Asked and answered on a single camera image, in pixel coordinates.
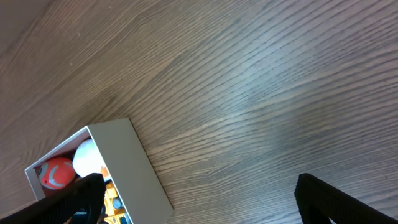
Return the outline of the yellow toy construction truck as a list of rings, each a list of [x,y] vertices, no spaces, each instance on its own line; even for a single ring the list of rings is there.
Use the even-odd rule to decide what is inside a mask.
[[[124,204],[112,182],[106,184],[104,194],[104,204],[101,210],[103,220],[100,223],[105,224],[128,224],[130,219]]]

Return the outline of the white and yellow duck plush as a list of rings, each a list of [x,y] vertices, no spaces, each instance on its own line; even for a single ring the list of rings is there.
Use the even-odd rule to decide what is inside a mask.
[[[94,140],[87,139],[77,148],[73,161],[75,172],[84,178],[90,174],[101,174],[105,182],[111,180],[109,170]]]

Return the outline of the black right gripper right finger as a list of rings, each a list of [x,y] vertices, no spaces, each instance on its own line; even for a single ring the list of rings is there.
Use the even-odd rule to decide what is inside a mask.
[[[397,224],[397,220],[308,173],[299,175],[294,195],[304,224]]]

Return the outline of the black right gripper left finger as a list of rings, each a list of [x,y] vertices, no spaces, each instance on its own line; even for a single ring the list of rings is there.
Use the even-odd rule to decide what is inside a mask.
[[[101,174],[90,174],[49,197],[1,219],[1,224],[97,224],[106,191]]]

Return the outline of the red ball with eye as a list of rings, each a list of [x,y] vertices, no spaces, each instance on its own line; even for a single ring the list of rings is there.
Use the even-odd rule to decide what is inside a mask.
[[[50,190],[60,190],[75,179],[72,161],[66,157],[55,157],[45,161],[39,169],[39,181]]]

